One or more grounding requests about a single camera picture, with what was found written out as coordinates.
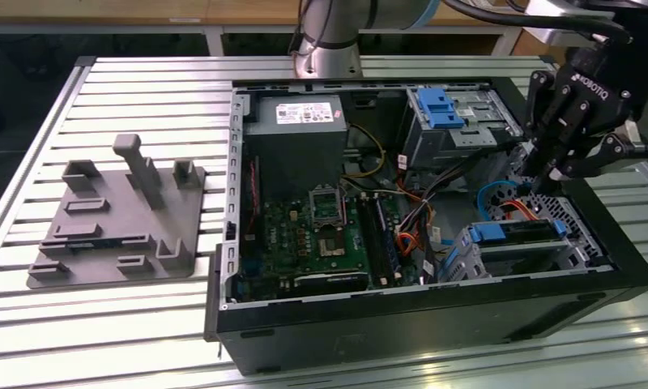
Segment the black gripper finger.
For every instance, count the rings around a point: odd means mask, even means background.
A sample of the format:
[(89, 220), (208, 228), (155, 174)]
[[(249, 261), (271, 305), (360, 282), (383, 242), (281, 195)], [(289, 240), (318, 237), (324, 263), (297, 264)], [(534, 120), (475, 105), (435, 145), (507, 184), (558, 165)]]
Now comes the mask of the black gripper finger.
[(544, 174), (544, 192), (556, 191), (560, 182), (598, 177), (648, 159), (648, 139), (632, 117), (606, 135), (586, 139), (568, 150)]
[(571, 150), (588, 116), (588, 100), (575, 86), (572, 71), (535, 71), (526, 100), (526, 136), (532, 150), (520, 175), (532, 179), (534, 193), (552, 193), (559, 184), (550, 177)]

